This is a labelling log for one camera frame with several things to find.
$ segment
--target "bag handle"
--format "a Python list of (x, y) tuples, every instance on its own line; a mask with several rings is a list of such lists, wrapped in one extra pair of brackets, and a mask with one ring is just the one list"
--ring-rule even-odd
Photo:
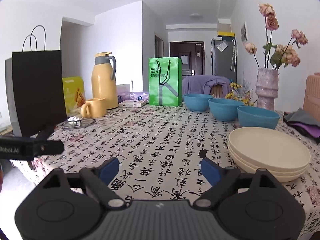
[(45, 50), (45, 40), (46, 40), (46, 34), (45, 34), (45, 28), (42, 25), (37, 25), (36, 27), (33, 28), (31, 35), (33, 34), (33, 31), (37, 28), (37, 27), (42, 27), (44, 30), (44, 50)]
[(35, 40), (36, 40), (36, 51), (37, 51), (37, 38), (36, 38), (36, 36), (34, 36), (33, 34), (29, 34), (29, 35), (24, 39), (24, 42), (23, 42), (23, 45), (22, 45), (22, 52), (23, 52), (24, 44), (26, 43), (27, 38), (30, 37), (30, 40), (31, 40), (31, 36), (34, 37)]
[(161, 77), (161, 67), (160, 67), (160, 62), (157, 60), (157, 64), (158, 64), (158, 71), (159, 71), (159, 85), (164, 85), (166, 84), (169, 79), (170, 79), (170, 65), (171, 65), (171, 61), (169, 60), (169, 64), (168, 64), (168, 70), (167, 70), (167, 76), (164, 79), (163, 82), (160, 81), (160, 77)]

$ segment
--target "doorway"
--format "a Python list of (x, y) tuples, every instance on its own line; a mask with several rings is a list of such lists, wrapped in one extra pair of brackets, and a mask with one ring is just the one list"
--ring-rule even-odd
[(186, 76), (203, 75), (203, 41), (170, 42), (170, 57), (179, 57), (182, 60), (182, 79)]
[(157, 35), (155, 35), (155, 57), (164, 57), (164, 44)]

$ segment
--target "dried flower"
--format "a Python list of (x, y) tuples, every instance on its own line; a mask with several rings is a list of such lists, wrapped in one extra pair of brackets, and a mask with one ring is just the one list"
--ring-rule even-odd
[(285, 63), (292, 64), (292, 60), (293, 60), (292, 54), (287, 54)]
[(294, 57), (294, 58), (292, 59), (292, 66), (293, 66), (293, 67), (298, 66), (299, 63), (300, 63), (299, 57)]
[(276, 15), (275, 11), (273, 10), (273, 6), (268, 3), (259, 4), (259, 12), (262, 13), (264, 17), (268, 17), (269, 15)]
[(249, 54), (256, 54), (257, 53), (257, 47), (256, 45), (254, 45), (253, 43), (251, 42), (248, 42), (244, 45), (246, 51), (249, 53)]
[(306, 45), (309, 41), (302, 32), (302, 37), (297, 39), (297, 42), (302, 45)]
[(299, 44), (306, 45), (308, 43), (308, 39), (304, 35), (303, 31), (292, 30), (291, 37), (296, 39)]
[(298, 56), (298, 53), (294, 49), (291, 50), (291, 54), (292, 54), (293, 57), (297, 57)]
[(288, 53), (288, 54), (291, 54), (292, 53), (292, 50), (293, 47), (292, 45), (281, 45), (281, 44), (278, 44), (277, 48), (276, 48), (276, 52), (279, 52), (279, 53)]
[(301, 32), (298, 30), (292, 30), (291, 37), (293, 39), (299, 39), (301, 38)]
[(284, 53), (284, 50), (285, 50), (285, 46), (278, 44), (278, 46), (276, 48), (276, 52)]
[(278, 20), (274, 15), (269, 15), (267, 18), (267, 29), (276, 31), (279, 28)]

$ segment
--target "ceiling light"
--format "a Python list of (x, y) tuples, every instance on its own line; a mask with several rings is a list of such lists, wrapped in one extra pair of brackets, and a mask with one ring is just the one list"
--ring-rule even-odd
[(200, 13), (192, 13), (189, 16), (190, 18), (197, 18), (197, 19), (202, 18), (202, 15)]

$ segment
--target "green leaf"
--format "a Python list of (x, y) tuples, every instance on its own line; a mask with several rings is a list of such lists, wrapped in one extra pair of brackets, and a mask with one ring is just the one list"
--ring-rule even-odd
[(271, 48), (272, 48), (272, 43), (270, 42), (270, 43), (264, 45), (263, 48), (266, 50), (266, 51), (264, 52), (264, 54), (265, 54), (265, 55), (268, 54), (269, 51), (270, 51)]
[(284, 58), (284, 59), (281, 58), (281, 59), (280, 59), (280, 62), (281, 62), (281, 63), (285, 63), (286, 61), (287, 61), (286, 58)]
[(278, 64), (280, 62), (281, 59), (281, 53), (279, 52), (275, 52), (270, 59), (270, 64), (273, 66), (275, 64)]

